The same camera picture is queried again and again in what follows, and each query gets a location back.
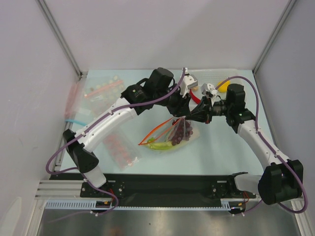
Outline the red grapes bunch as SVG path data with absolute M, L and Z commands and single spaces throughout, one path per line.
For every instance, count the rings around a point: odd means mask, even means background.
M 182 141 L 188 141 L 192 134 L 193 131 L 191 122 L 185 120 L 184 118 L 178 118 L 172 121 L 172 130 L 168 139 L 176 146 Z

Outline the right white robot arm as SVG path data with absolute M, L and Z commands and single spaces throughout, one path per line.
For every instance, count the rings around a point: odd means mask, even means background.
M 258 127 L 257 116 L 246 108 L 244 86 L 230 84 L 225 99 L 217 101 L 217 90 L 212 84 L 200 88 L 203 97 L 186 118 L 210 123 L 215 116 L 225 116 L 227 124 L 251 148 L 258 158 L 262 175 L 237 174 L 227 185 L 232 197 L 244 191 L 257 194 L 267 205 L 279 204 L 302 196 L 303 165 L 298 160 L 281 157 L 282 152 L 263 136 Z

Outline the clear orange-zipper zip bag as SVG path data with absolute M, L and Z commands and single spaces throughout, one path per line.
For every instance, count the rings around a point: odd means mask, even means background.
M 185 117 L 173 117 L 156 126 L 138 145 L 153 151 L 173 151 L 190 144 L 199 135 L 195 123 Z

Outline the green onion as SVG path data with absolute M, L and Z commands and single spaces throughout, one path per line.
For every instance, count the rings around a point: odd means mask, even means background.
M 150 142 L 146 146 L 153 150 L 170 150 L 174 147 L 171 141 L 167 142 Z

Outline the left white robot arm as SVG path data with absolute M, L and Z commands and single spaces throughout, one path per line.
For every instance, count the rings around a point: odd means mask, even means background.
M 95 121 L 85 127 L 63 133 L 66 151 L 78 171 L 90 183 L 91 191 L 98 197 L 108 192 L 106 177 L 99 167 L 99 159 L 93 151 L 115 128 L 138 117 L 154 105 L 166 107 L 175 117 L 187 116 L 189 110 L 189 90 L 197 85 L 197 80 L 186 68 L 178 82 L 171 71 L 159 67 L 148 78 L 128 86 L 114 104 Z

